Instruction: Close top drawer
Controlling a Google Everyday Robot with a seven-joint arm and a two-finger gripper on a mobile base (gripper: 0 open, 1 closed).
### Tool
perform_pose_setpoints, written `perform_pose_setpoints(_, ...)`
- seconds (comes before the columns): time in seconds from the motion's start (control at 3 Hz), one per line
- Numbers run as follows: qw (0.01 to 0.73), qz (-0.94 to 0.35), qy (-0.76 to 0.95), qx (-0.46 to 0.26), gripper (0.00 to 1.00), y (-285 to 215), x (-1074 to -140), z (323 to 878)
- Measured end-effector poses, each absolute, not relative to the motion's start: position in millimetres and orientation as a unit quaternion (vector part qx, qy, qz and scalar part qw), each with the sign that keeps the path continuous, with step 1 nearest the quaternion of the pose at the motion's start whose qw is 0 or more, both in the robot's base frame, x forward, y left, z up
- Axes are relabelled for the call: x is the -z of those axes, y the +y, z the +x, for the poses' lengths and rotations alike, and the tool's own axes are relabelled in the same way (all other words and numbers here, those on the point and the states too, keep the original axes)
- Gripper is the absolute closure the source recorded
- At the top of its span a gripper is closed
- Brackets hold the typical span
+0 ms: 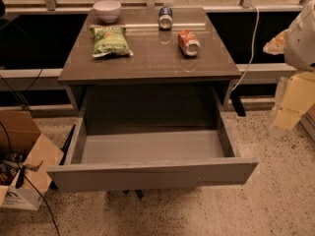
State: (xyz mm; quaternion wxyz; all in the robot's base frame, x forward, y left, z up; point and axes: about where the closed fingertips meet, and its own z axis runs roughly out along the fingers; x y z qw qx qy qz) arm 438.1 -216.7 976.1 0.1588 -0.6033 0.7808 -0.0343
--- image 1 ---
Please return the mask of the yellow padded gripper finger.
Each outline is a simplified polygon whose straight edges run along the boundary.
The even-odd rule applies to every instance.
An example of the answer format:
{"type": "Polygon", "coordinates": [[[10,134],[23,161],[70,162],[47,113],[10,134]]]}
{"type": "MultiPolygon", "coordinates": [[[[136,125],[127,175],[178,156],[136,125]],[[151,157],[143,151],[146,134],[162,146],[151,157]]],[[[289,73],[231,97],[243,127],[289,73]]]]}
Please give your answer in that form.
{"type": "Polygon", "coordinates": [[[273,37],[268,43],[263,47],[263,51],[271,55],[279,55],[284,53],[284,45],[286,39],[287,30],[283,30],[273,37]]]}
{"type": "Polygon", "coordinates": [[[281,77],[270,114],[269,133],[274,137],[286,135],[314,104],[314,73],[301,72],[290,78],[281,77]]]}

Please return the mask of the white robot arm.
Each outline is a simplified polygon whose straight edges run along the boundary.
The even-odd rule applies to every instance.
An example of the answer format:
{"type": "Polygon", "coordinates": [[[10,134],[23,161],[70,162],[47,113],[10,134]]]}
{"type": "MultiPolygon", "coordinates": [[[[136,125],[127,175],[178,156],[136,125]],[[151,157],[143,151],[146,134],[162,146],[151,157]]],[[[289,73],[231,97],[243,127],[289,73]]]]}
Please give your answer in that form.
{"type": "Polygon", "coordinates": [[[263,51],[282,54],[296,73],[281,77],[271,111],[269,132],[275,137],[286,135],[315,103],[315,0],[311,0],[290,26],[272,38],[263,51]]]}

